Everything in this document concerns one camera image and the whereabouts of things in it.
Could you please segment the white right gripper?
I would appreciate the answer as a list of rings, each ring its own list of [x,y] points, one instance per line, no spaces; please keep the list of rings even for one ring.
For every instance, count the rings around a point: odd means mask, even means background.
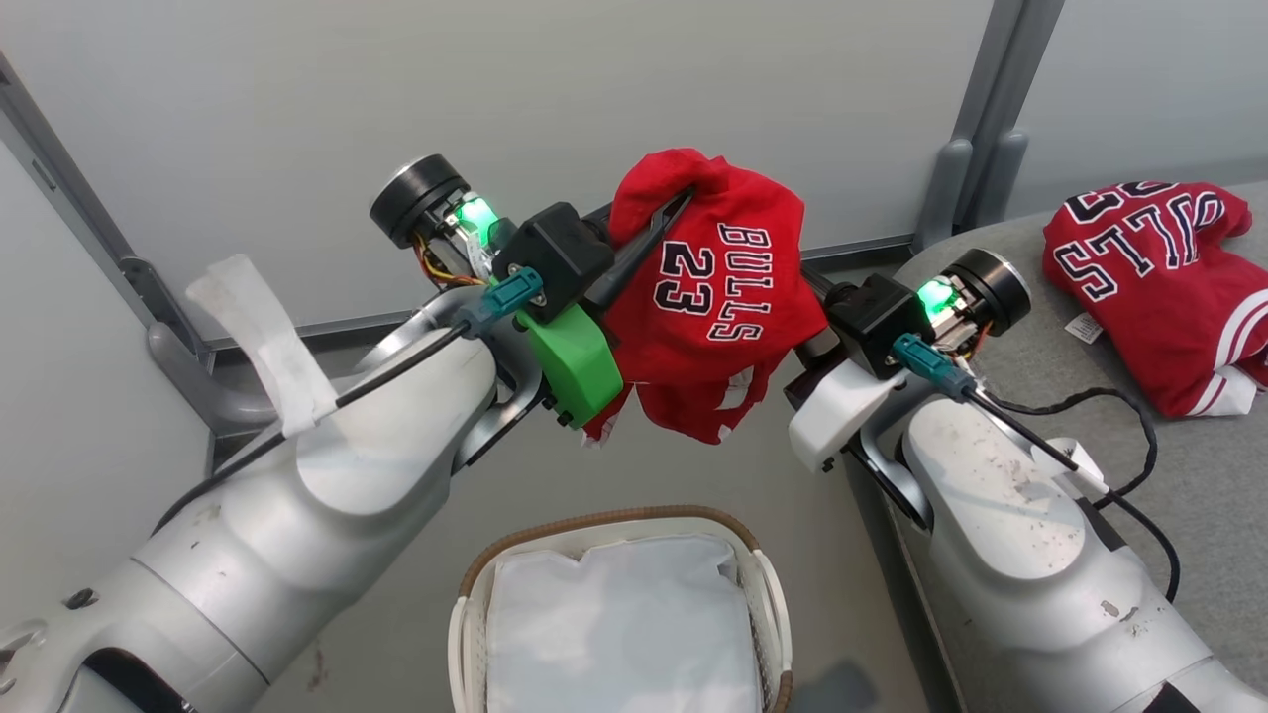
[[[810,285],[819,304],[833,304],[841,291],[836,280],[801,263],[801,278]],[[884,402],[907,384],[907,370],[879,379],[852,360],[841,362],[820,378],[789,422],[792,454],[801,466],[820,469]]]

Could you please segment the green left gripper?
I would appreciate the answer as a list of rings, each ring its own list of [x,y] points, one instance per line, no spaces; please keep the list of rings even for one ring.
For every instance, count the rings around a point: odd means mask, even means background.
[[[615,304],[692,198],[694,188],[678,192],[652,213],[644,230],[629,244],[614,250],[612,266],[585,293],[585,308],[572,304],[549,322],[534,318],[527,310],[516,313],[552,388],[552,409],[562,425],[582,429],[621,393],[624,382],[611,348],[607,348],[607,337],[588,312],[607,312]],[[582,239],[611,247],[611,202],[585,213]]]

